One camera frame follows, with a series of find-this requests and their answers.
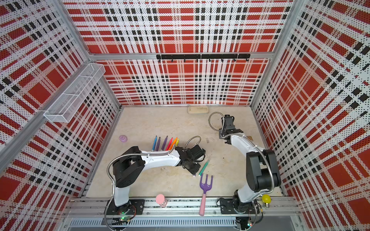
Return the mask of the pink marker pen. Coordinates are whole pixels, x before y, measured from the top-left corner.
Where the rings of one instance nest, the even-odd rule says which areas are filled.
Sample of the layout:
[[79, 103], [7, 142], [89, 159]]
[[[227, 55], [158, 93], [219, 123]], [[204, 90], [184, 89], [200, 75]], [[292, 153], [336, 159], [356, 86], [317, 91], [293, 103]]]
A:
[[171, 144], [172, 144], [172, 141], [173, 141], [173, 138], [170, 139], [169, 143], [168, 143], [168, 146], [166, 148], [166, 151], [168, 151], [171, 147]]

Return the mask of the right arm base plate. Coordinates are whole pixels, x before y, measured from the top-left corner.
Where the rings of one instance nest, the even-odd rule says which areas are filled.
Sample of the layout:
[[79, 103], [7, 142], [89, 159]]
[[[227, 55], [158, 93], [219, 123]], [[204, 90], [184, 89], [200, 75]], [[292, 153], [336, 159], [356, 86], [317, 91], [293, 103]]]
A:
[[220, 207], [221, 214], [255, 214], [252, 202], [242, 203], [237, 198], [219, 198], [216, 204]]

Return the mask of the purple marker pen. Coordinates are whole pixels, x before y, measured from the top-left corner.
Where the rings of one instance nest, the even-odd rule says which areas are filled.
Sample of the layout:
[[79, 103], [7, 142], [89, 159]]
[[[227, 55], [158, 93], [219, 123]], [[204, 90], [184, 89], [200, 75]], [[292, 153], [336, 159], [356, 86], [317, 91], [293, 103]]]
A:
[[166, 143], [167, 143], [168, 136], [165, 137], [165, 140], [163, 141], [163, 144], [161, 146], [161, 151], [165, 151]]
[[156, 145], [156, 149], [155, 149], [156, 152], [159, 151], [159, 149], [160, 149], [160, 143], [161, 143], [161, 137], [159, 137], [158, 140], [157, 140], [157, 145]]

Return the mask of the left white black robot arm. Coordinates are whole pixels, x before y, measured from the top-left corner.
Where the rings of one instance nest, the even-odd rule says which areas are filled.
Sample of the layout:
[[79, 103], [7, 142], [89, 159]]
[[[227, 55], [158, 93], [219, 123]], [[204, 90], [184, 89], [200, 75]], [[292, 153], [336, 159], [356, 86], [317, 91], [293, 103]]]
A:
[[112, 182], [112, 195], [106, 205], [105, 214], [113, 215], [120, 208], [125, 212], [130, 210], [130, 186], [143, 171], [157, 167], [182, 167], [195, 175], [205, 156], [206, 150], [199, 143], [190, 148], [174, 144], [166, 151], [142, 151], [138, 146], [131, 147], [107, 166], [106, 173]]

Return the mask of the blue marker pen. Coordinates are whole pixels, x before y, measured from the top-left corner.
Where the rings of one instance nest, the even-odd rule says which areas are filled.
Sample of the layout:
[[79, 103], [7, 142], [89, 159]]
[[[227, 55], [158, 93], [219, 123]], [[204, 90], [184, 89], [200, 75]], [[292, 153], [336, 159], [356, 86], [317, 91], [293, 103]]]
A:
[[152, 149], [151, 149], [151, 151], [155, 151], [155, 149], [156, 149], [157, 139], [158, 139], [158, 137], [156, 136], [156, 137], [155, 137], [155, 139], [154, 139], [154, 142], [153, 142], [153, 145], [152, 145]]

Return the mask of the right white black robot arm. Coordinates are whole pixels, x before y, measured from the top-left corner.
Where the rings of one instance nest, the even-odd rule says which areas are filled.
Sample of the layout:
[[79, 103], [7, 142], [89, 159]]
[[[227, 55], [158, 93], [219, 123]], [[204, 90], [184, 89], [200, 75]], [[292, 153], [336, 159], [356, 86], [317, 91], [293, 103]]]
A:
[[275, 152], [263, 149], [254, 144], [242, 130], [236, 129], [235, 118], [220, 112], [213, 112], [208, 118], [209, 125], [214, 114], [221, 116], [222, 127], [216, 129], [219, 138], [225, 140], [226, 144], [236, 147], [246, 159], [246, 181], [247, 183], [236, 190], [233, 195], [233, 207], [237, 213], [245, 213], [256, 206], [258, 197], [267, 197], [280, 187], [281, 177], [278, 170]]

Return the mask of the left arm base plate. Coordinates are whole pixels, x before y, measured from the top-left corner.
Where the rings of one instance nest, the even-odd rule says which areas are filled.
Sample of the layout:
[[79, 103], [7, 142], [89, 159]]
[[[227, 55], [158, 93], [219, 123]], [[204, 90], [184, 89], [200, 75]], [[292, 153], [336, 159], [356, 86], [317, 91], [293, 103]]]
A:
[[107, 204], [107, 215], [141, 215], [144, 210], [144, 199], [130, 199], [125, 205], [117, 207], [114, 202]]

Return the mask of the orange marker pen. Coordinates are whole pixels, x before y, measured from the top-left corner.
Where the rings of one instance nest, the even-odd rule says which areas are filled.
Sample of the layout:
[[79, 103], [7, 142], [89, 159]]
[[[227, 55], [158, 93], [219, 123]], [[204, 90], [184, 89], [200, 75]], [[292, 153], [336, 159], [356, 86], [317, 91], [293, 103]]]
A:
[[170, 146], [170, 150], [172, 150], [172, 148], [175, 146], [176, 142], [177, 142], [178, 138], [175, 138], [174, 141], [172, 142], [171, 146]]

